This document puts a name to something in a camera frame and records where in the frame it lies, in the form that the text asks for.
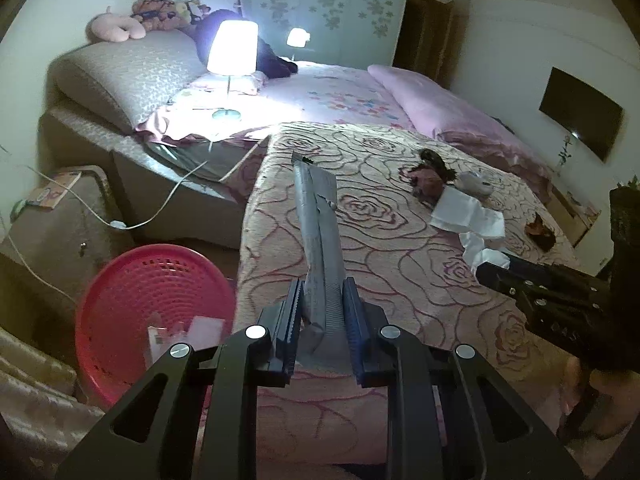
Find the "person's right hand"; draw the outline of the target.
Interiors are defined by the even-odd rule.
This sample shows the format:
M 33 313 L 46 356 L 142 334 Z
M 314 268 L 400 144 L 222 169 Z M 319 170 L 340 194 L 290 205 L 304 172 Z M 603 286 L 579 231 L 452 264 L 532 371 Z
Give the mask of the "person's right hand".
M 567 441 L 620 434 L 639 415 L 639 374 L 602 372 L 567 360 L 561 389 L 563 421 L 559 436 Z

